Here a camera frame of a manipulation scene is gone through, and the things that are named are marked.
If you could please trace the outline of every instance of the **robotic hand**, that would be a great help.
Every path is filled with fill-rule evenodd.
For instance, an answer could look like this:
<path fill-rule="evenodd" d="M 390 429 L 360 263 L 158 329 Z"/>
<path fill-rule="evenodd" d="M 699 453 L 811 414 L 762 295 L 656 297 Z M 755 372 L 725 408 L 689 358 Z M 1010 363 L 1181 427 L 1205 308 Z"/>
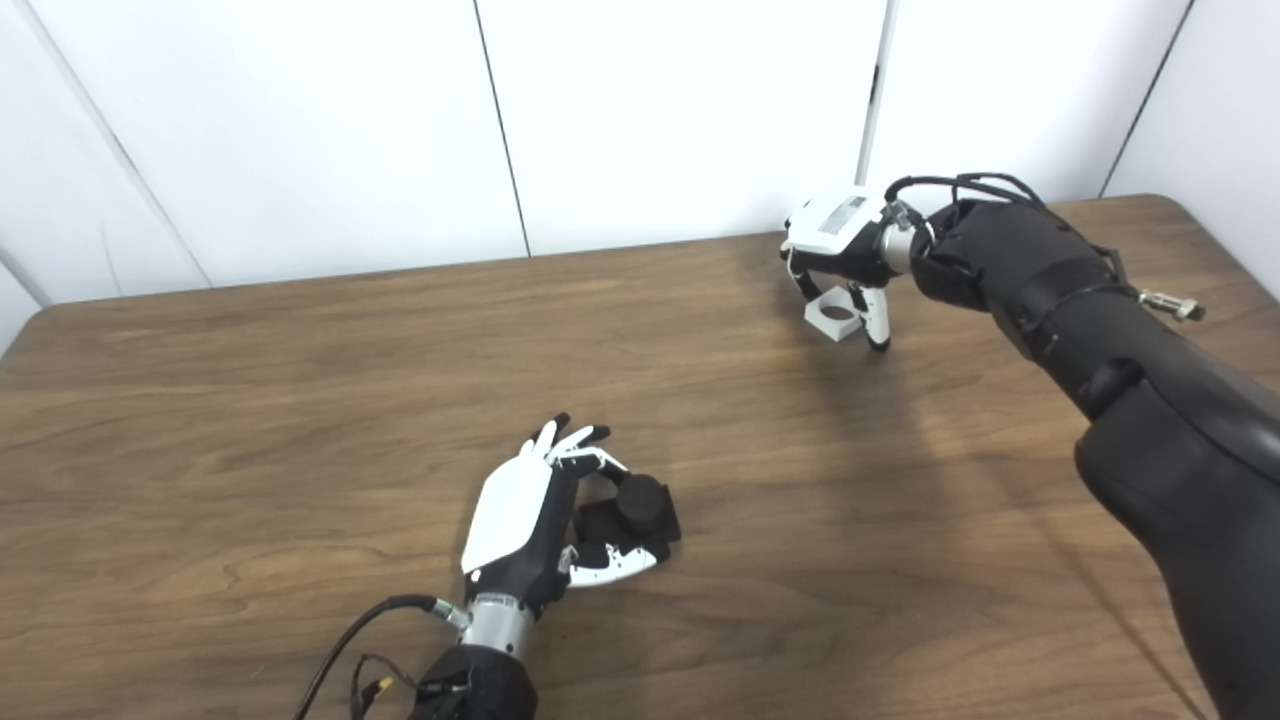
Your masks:
<path fill-rule="evenodd" d="M 925 222 L 897 200 L 914 184 L 950 186 L 952 204 Z M 805 297 L 809 270 L 864 287 L 910 272 L 927 297 L 989 313 L 1091 420 L 1076 469 L 1158 566 L 1221 716 L 1280 717 L 1280 400 L 1147 311 L 1203 307 L 1130 286 L 1116 252 L 1010 176 L 908 177 L 883 202 L 858 191 L 809 208 L 782 243 Z"/>
<path fill-rule="evenodd" d="M 338 641 L 303 696 L 302 720 L 320 683 L 347 642 L 380 612 L 417 607 L 458 629 L 457 642 L 415 682 L 380 656 L 365 655 L 351 680 L 351 716 L 360 720 L 388 680 L 360 689 L 366 660 L 390 666 L 416 691 L 410 720 L 527 720 L 538 693 L 524 657 L 534 624 L 567 588 L 591 587 L 636 575 L 671 557 L 680 539 L 671 493 L 649 475 L 634 475 L 594 447 L 609 436 L 588 425 L 559 438 L 570 418 L 549 420 L 485 480 L 462 551 L 466 609 L 429 596 L 397 596 L 375 606 Z M 616 496 L 575 511 L 581 480 L 608 479 Z M 564 544 L 573 525 L 576 541 Z"/>

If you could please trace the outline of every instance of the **black object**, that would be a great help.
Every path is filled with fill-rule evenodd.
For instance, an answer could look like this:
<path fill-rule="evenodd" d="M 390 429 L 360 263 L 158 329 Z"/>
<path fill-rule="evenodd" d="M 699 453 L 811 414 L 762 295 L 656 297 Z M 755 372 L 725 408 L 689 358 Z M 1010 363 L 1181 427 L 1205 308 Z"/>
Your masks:
<path fill-rule="evenodd" d="M 652 475 L 631 475 L 622 480 L 616 500 L 622 523 L 640 537 L 657 534 L 664 511 L 672 506 L 671 493 Z"/>
<path fill-rule="evenodd" d="M 961 200 L 931 222 L 920 291 L 989 310 L 1092 420 L 1080 477 L 1160 568 L 1219 712 L 1280 717 L 1280 400 L 1138 305 L 1119 258 L 1037 202 Z"/>
<path fill-rule="evenodd" d="M 671 500 L 671 489 L 649 475 L 631 475 L 618 486 L 618 495 L 577 509 L 573 529 L 579 542 L 579 564 L 584 562 L 586 546 L 612 543 L 623 553 L 644 546 L 655 556 L 666 556 L 666 547 L 657 546 L 680 539 L 680 520 Z"/>
<path fill-rule="evenodd" d="M 466 685 L 465 692 L 422 692 L 408 720 L 531 720 L 534 682 L 515 657 L 488 647 L 453 646 L 422 675 L 421 685 Z"/>

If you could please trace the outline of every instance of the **wooden table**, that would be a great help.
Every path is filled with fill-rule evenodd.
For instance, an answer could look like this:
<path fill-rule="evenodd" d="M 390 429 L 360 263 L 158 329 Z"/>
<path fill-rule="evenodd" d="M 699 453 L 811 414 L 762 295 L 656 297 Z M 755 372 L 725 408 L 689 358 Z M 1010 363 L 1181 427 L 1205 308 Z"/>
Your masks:
<path fill-rule="evenodd" d="M 1280 307 L 1183 210 L 1061 213 L 1280 388 Z M 0 716 L 287 717 L 366 606 L 460 596 L 481 482 L 561 409 L 669 483 L 685 539 L 548 612 L 540 717 L 1212 716 L 1050 380 L 910 281 L 887 355 L 829 342 L 777 243 L 41 313 L 0 365 Z M 411 614 L 356 644 L 421 669 L 449 639 Z"/>

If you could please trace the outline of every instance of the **wire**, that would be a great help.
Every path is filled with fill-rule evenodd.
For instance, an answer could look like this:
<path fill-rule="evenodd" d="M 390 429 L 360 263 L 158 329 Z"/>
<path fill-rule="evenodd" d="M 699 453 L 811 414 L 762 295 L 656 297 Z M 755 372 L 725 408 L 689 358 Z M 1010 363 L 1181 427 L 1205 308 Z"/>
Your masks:
<path fill-rule="evenodd" d="M 389 687 L 390 684 L 390 683 L 385 684 L 376 683 L 374 688 L 375 692 L 369 693 L 366 700 L 366 693 L 361 692 L 360 688 L 360 671 L 365 667 L 365 662 L 369 662 L 370 660 L 381 662 L 392 671 L 392 675 L 394 675 L 397 680 L 404 683 L 406 685 L 424 694 L 462 692 L 470 688 L 470 685 L 466 684 L 454 685 L 452 683 L 430 683 L 424 685 L 422 683 L 415 680 L 413 676 L 406 673 L 399 665 L 396 665 L 387 657 L 383 657 L 381 655 L 376 655 L 372 652 L 366 652 L 360 656 L 360 660 L 356 662 L 356 666 L 351 671 L 351 694 L 348 696 L 347 702 L 351 706 L 352 720 L 361 720 L 365 716 L 365 714 L 369 712 L 369 706 L 372 705 L 374 698 L 376 698 L 378 694 L 380 694 L 381 689 Z"/>
<path fill-rule="evenodd" d="M 982 179 L 982 178 L 995 178 L 995 179 L 1005 181 L 1009 184 L 1011 184 L 1011 186 L 1016 187 L 1018 190 L 1023 191 L 1023 195 L 1025 195 L 1027 197 L 1029 197 L 1033 201 L 1036 201 L 1037 205 L 1043 205 L 1044 204 L 1044 201 L 1041 200 L 1039 195 L 1036 195 L 1036 191 L 1032 190 L 1032 186 L 1027 184 L 1025 182 L 1015 178 L 1014 176 L 1011 176 L 1009 173 L 961 173 L 961 174 L 956 176 L 956 179 Z"/>
<path fill-rule="evenodd" d="M 374 618 L 378 618 L 388 610 L 398 610 L 402 607 L 417 607 L 422 612 L 430 612 L 431 609 L 435 607 L 435 598 L 429 594 L 396 594 L 370 607 L 360 618 L 356 618 L 356 621 L 352 623 L 344 633 L 342 633 L 338 642 L 329 648 L 324 660 L 320 661 L 320 667 L 316 669 L 315 676 L 311 678 L 311 683 L 302 693 L 302 700 L 298 702 L 298 710 L 293 714 L 293 720 L 302 720 L 307 716 L 307 711 L 311 710 L 311 703 L 315 702 L 316 696 L 320 693 L 320 685 L 324 684 L 324 679 L 329 674 L 329 670 L 333 669 L 333 665 L 338 661 L 338 656 L 342 655 L 342 651 L 346 650 L 351 639 L 355 638 L 356 634 L 365 628 L 365 625 L 371 623 Z"/>
<path fill-rule="evenodd" d="M 1037 202 L 1032 197 L 1028 197 L 1025 195 L 1018 195 L 1016 192 L 1007 191 L 1002 187 L 996 187 L 993 184 L 987 184 L 984 182 L 965 179 L 963 177 L 945 178 L 940 176 L 919 176 L 919 177 L 908 176 L 905 178 L 896 179 L 893 181 L 893 183 L 888 186 L 888 188 L 884 190 L 884 201 L 892 202 L 897 200 L 899 192 L 914 184 L 941 184 L 943 187 L 972 190 L 974 192 L 984 192 L 993 197 L 1000 197 L 1010 202 L 1018 202 L 1020 205 L 1043 206 L 1042 202 Z"/>

